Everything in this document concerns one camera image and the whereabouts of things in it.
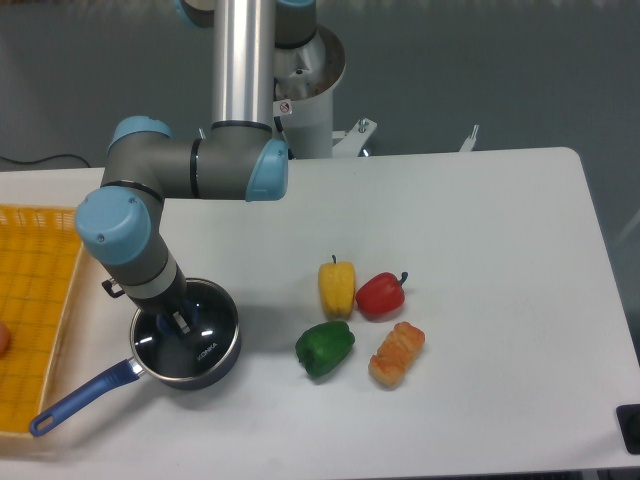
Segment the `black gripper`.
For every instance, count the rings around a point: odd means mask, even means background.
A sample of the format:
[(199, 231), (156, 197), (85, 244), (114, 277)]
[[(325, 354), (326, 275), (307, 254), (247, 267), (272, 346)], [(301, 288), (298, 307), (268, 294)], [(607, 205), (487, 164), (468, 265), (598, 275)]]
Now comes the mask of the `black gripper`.
[(180, 312), (184, 310), (186, 300), (187, 283), (184, 277), (175, 277), (166, 288), (155, 289), (151, 293), (136, 293), (133, 287), (126, 290), (115, 280), (104, 280), (101, 283), (103, 289), (112, 298), (126, 295), (143, 312), (156, 316), (156, 327), (161, 333), (172, 333), (172, 327), (164, 316), (172, 317), (172, 320), (181, 334), (189, 334), (191, 329)]

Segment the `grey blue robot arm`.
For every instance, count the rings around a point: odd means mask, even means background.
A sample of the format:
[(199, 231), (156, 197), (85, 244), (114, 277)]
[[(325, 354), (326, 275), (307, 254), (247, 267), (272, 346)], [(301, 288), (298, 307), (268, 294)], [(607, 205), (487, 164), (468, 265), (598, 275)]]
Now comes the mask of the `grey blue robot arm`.
[(168, 198), (273, 201), (287, 189), (288, 149), (274, 138), (275, 51), (316, 32), (312, 1), (216, 1), (211, 130), (179, 142), (130, 117), (116, 128), (100, 187), (78, 206), (86, 250), (145, 313), (186, 333), (186, 280), (159, 225)]

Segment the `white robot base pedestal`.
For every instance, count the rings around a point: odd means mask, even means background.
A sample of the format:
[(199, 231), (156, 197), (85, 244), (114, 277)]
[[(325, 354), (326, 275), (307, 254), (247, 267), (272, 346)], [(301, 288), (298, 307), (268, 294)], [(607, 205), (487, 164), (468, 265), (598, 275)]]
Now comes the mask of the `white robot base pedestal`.
[(348, 130), (334, 128), (334, 90), (346, 71), (339, 38), (317, 26), (310, 41), (269, 49), (250, 27), (224, 27), (214, 35), (212, 125), (270, 124), (297, 159), (367, 156), (377, 123), (362, 117)]

